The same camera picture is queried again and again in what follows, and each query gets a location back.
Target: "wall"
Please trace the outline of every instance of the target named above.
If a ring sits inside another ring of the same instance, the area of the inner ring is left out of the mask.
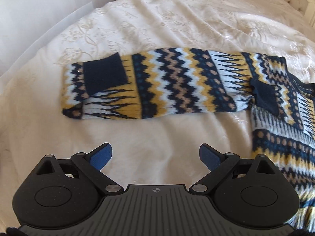
[[[0,77],[63,18],[90,2],[98,8],[110,1],[113,0],[0,0]]]

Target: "silver screw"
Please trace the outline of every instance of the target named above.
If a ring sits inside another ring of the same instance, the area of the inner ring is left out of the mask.
[[[110,192],[110,193],[115,193],[115,192],[118,192],[120,190],[120,186],[117,184],[110,184],[110,185],[106,186],[105,190]]]
[[[195,184],[193,190],[198,193],[205,192],[208,188],[203,184]]]

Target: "patterned sweater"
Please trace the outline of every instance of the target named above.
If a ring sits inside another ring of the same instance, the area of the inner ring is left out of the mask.
[[[300,197],[294,226],[315,231],[315,88],[284,57],[164,48],[68,65],[63,77],[62,111],[76,119],[250,109],[253,157],[278,166]]]

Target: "ribbed hem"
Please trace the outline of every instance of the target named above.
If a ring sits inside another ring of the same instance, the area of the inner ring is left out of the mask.
[[[84,82],[89,96],[128,83],[119,53],[83,63]]]

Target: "bed sheet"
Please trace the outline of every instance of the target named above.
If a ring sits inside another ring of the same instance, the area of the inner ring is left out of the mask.
[[[315,82],[315,32],[283,0],[117,0],[94,10],[39,50],[0,96],[0,230],[17,226],[11,200],[45,154],[58,159],[104,142],[102,170],[117,183],[191,184],[208,173],[202,143],[251,157],[248,112],[179,114],[146,120],[74,120],[61,114],[62,67],[163,47],[285,56]]]

